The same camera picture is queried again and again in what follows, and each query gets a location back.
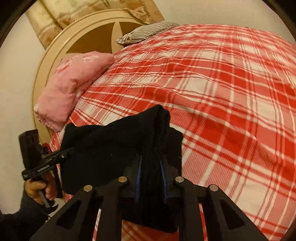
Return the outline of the person's left hand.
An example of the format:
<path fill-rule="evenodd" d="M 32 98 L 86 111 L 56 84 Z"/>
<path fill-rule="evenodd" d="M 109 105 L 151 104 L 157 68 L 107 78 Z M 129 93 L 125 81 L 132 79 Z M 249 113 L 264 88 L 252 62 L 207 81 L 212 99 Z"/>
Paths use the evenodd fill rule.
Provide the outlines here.
<path fill-rule="evenodd" d="M 44 190 L 45 197 L 49 200 L 54 200 L 58 195 L 55 179 L 50 171 L 44 174 L 43 181 L 33 181 L 29 179 L 25 182 L 27 195 L 38 204 L 44 204 L 39 194 L 42 190 Z"/>

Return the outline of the dark sleeve left forearm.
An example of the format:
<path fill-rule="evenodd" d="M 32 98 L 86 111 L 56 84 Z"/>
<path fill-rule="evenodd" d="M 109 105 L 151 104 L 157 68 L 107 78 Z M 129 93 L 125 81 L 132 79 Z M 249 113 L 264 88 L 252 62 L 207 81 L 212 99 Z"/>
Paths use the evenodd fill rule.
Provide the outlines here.
<path fill-rule="evenodd" d="M 1 216 L 1 240 L 30 240 L 48 220 L 49 210 L 24 191 L 20 209 Z"/>

